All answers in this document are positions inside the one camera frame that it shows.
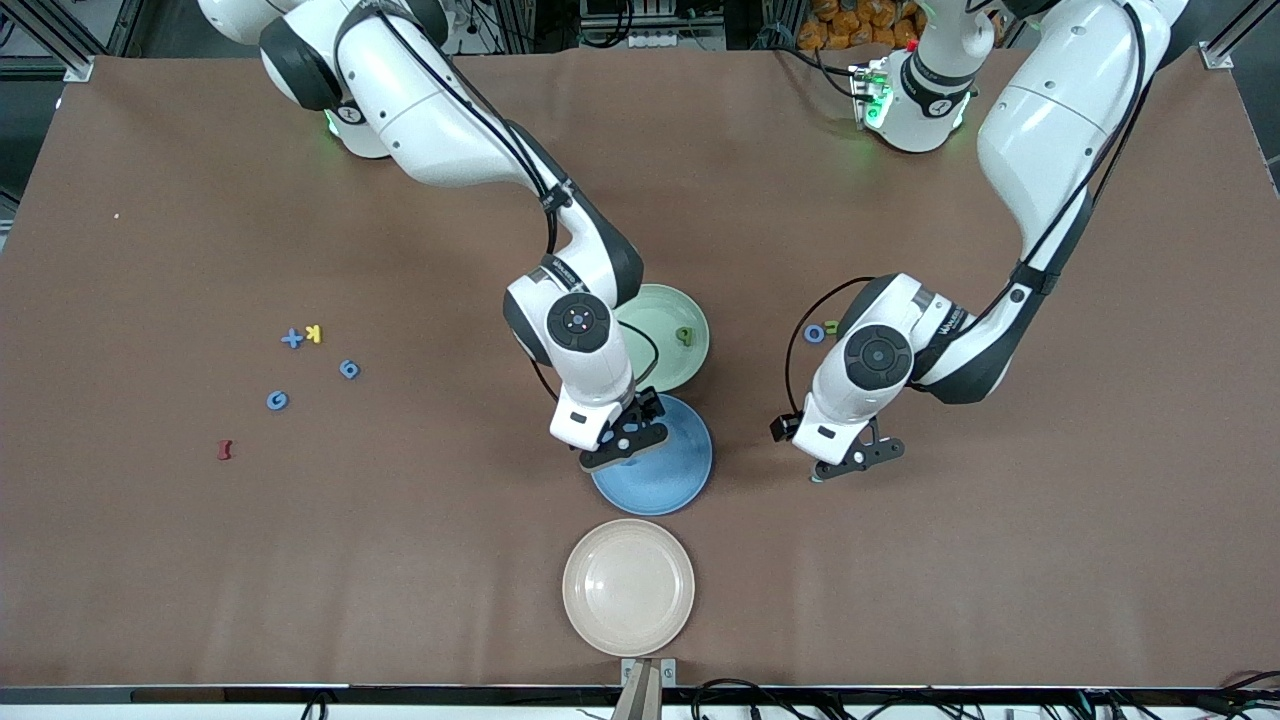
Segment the pale green plate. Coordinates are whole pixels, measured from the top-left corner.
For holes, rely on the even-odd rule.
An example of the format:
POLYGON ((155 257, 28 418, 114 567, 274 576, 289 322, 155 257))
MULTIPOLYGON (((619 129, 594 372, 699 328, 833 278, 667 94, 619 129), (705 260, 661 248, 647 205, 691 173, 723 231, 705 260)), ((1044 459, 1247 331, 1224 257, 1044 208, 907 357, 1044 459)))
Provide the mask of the pale green plate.
POLYGON ((669 392, 690 382, 710 348, 710 327, 701 306, 687 293, 667 284, 645 283, 637 296, 614 313, 622 325, 639 388, 669 392), (696 342, 684 347, 675 331, 695 329, 696 342))

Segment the brown table cover sheet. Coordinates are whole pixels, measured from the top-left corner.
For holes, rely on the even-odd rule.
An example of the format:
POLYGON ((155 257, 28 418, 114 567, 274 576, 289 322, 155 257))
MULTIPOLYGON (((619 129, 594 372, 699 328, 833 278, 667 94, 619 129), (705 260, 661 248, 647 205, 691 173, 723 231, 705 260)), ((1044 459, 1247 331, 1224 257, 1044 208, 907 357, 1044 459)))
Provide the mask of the brown table cover sheet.
MULTIPOLYGON (((1007 278, 974 140, 1024 58, 920 156, 769 53, 460 60, 709 319, 678 393, 716 468, 662 521, 696 570, 681 680, 1280 669, 1280 199, 1193 53, 984 402, 900 395, 905 455, 823 484, 771 439, 828 288, 906 272, 977 311, 1007 278)), ((617 512, 500 314, 544 242, 527 191, 353 158, 257 60, 68 86, 0 252, 0 682, 613 682, 561 578, 617 512)))

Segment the aluminium frame extrusion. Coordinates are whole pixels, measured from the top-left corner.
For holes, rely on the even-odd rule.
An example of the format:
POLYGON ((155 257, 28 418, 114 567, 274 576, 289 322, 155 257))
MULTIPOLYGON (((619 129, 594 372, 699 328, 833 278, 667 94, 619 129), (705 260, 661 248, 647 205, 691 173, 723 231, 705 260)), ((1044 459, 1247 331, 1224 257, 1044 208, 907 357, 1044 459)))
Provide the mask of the aluminium frame extrusion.
POLYGON ((1248 0, 1211 40, 1199 41, 1199 55, 1204 68, 1233 69, 1231 53, 1276 10, 1280 10, 1280 0, 1248 0))
MULTIPOLYGON (((15 36, 36 50, 6 55, 0 49, 0 79, 86 82, 93 59, 106 49, 59 0, 0 0, 0 15, 15 36)), ((4 32, 0 32, 0 46, 4 32)))

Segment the black equipment behind table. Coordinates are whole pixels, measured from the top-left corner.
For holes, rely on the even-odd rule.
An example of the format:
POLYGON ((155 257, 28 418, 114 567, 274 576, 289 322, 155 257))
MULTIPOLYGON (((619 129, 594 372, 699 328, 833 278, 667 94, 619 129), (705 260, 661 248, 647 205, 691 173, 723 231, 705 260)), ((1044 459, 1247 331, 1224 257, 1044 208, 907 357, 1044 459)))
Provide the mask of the black equipment behind table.
POLYGON ((724 0, 579 0, 579 40, 603 49, 628 49, 634 29, 672 28, 677 47, 728 49, 724 0))

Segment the beige plate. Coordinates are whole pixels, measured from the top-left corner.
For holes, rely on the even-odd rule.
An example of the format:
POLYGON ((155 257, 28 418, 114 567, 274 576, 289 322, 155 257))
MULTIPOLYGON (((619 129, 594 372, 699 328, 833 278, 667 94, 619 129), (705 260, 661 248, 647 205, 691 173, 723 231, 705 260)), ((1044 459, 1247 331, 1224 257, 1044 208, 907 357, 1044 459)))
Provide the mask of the beige plate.
POLYGON ((570 625, 594 650, 653 656, 686 626, 696 596, 692 561, 666 528, 607 521, 572 548, 561 582, 570 625))

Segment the blue plate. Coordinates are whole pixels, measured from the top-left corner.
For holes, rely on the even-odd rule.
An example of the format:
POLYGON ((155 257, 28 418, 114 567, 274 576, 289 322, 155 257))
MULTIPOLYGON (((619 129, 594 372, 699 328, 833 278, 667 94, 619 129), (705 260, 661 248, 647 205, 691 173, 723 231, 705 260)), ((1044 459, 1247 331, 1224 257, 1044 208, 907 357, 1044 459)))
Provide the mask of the blue plate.
POLYGON ((714 464, 710 432, 685 401, 660 393, 668 430, 658 448, 591 474, 600 495, 617 509, 639 516, 662 516, 692 502, 704 489, 714 464))

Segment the pile of orange objects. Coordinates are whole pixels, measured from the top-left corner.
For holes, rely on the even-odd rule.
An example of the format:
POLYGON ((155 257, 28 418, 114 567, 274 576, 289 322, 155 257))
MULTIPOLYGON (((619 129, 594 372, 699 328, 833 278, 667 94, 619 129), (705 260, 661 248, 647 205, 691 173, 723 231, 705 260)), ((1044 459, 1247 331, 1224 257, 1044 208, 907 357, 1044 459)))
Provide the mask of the pile of orange objects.
POLYGON ((808 0, 795 45, 806 53, 869 44, 913 49, 927 24, 924 6, 914 0, 808 0))

